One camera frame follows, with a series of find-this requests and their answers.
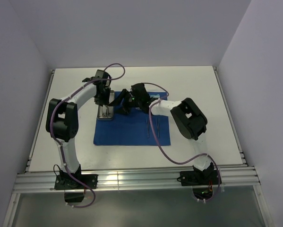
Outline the metal scissors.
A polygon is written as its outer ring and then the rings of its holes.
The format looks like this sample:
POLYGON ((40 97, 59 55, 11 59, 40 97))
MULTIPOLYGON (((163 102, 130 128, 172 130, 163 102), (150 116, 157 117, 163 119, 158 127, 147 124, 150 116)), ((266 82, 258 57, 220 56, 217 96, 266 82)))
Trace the metal scissors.
POLYGON ((102 113, 101 113, 102 118, 108 118, 109 117, 109 107, 104 105, 102 107, 102 113))

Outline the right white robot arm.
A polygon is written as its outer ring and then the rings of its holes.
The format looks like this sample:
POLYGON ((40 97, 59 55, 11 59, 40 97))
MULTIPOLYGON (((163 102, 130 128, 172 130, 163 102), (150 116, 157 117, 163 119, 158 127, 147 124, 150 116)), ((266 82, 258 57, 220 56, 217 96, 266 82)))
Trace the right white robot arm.
POLYGON ((166 100, 166 97, 150 96, 145 83, 132 85, 131 90, 123 89, 121 93, 109 104, 121 107, 116 111, 122 115, 128 115, 131 108, 138 108, 149 116, 149 125, 153 127, 153 116, 171 117, 181 135, 189 141, 195 150, 194 157, 178 162, 171 159, 163 150, 159 141, 156 142, 162 154, 173 164, 184 165, 193 162, 192 176, 182 176, 181 179, 190 185, 205 183, 220 184, 221 173, 213 158, 207 153, 205 132, 208 123, 207 118, 191 98, 182 101, 166 100))

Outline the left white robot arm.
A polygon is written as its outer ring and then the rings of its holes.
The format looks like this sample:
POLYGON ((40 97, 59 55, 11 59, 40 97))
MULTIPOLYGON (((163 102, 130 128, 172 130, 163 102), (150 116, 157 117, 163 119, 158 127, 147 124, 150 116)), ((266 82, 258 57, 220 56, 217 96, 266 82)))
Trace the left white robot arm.
POLYGON ((78 111, 92 98, 96 105, 107 111, 111 94, 110 80, 111 76, 105 70, 97 70, 95 76, 84 79, 73 93, 62 99, 53 98, 49 102, 46 130, 58 147, 62 179, 82 182, 81 165, 75 147, 79 128, 78 111))

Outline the metal pointed tweezers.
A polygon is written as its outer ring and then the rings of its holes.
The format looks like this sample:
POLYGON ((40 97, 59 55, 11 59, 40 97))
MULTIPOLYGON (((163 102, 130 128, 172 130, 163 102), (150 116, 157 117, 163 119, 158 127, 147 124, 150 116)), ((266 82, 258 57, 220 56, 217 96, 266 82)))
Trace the metal pointed tweezers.
POLYGON ((150 123, 149 123, 149 119, 147 118, 146 118, 146 130, 147 130, 147 138, 149 138, 150 123))
POLYGON ((160 138, 160 119, 156 118, 157 135, 160 138))

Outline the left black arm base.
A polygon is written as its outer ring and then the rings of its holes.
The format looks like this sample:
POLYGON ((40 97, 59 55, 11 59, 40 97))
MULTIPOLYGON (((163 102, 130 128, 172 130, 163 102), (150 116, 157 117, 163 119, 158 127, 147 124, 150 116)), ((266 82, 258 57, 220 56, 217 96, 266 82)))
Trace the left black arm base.
MULTIPOLYGON (((81 175, 78 179, 91 189, 96 189, 97 187, 98 175, 96 174, 81 175)), ((54 189, 57 191, 83 190, 83 192, 64 192, 64 200, 67 203, 82 202, 87 190, 85 186, 75 181, 68 174, 56 177, 54 189)))

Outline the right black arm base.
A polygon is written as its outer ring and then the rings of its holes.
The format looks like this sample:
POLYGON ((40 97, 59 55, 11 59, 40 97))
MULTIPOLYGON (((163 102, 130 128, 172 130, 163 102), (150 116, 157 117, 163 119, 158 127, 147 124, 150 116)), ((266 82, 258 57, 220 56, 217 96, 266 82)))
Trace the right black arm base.
POLYGON ((210 199, 214 195, 213 186, 220 186, 222 183, 221 177, 217 170, 208 171, 181 171, 176 179, 181 186, 191 186, 193 195, 199 200, 210 199))

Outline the blue surgical cloth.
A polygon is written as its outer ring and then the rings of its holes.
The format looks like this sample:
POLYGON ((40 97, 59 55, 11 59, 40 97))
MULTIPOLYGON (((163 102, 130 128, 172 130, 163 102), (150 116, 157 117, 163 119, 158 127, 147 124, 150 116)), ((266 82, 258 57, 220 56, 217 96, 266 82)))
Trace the blue surgical cloth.
MULTIPOLYGON (((128 116, 114 114, 112 120, 96 120, 94 145, 97 146, 156 146, 151 126, 147 138, 146 118, 148 114, 133 108, 128 116)), ((156 136, 161 146, 170 146, 169 118, 152 116, 156 136), (157 135, 156 118, 160 119, 160 138, 157 135)))

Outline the metal instrument tray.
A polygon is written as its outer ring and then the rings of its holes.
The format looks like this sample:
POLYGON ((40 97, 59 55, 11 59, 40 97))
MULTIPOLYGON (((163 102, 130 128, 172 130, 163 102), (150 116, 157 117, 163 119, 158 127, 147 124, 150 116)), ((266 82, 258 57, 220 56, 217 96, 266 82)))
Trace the metal instrument tray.
MULTIPOLYGON (((112 90, 110 93, 110 100, 109 103, 111 103, 113 100, 115 99, 115 91, 112 90)), ((108 121, 108 120, 112 120, 114 117, 114 106, 109 106, 109 117, 108 118, 102 118, 101 117, 101 113, 102 113, 102 107, 103 106, 98 106, 98 112, 97 112, 97 120, 99 121, 108 121)))

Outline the white teal gauze packet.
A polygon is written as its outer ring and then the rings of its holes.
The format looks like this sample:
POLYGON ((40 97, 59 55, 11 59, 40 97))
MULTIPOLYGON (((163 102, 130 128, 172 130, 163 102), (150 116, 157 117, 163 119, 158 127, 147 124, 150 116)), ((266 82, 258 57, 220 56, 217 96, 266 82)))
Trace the white teal gauze packet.
POLYGON ((160 99, 160 95, 156 94, 156 95, 150 95, 151 98, 155 98, 155 99, 160 99))

